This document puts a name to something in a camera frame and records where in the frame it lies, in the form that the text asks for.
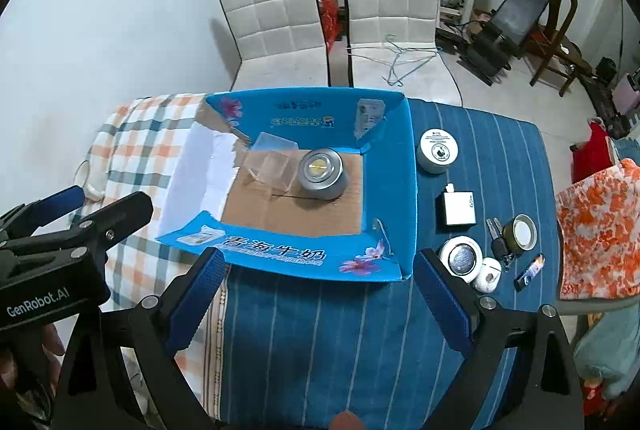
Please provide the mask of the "person hand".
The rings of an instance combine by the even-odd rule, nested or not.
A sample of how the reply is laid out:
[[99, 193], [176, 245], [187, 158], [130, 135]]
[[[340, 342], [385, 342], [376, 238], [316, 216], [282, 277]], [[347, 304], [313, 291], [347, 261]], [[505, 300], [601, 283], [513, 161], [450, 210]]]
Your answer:
[[337, 414], [329, 425], [330, 430], [364, 430], [360, 418], [350, 410], [343, 410]]

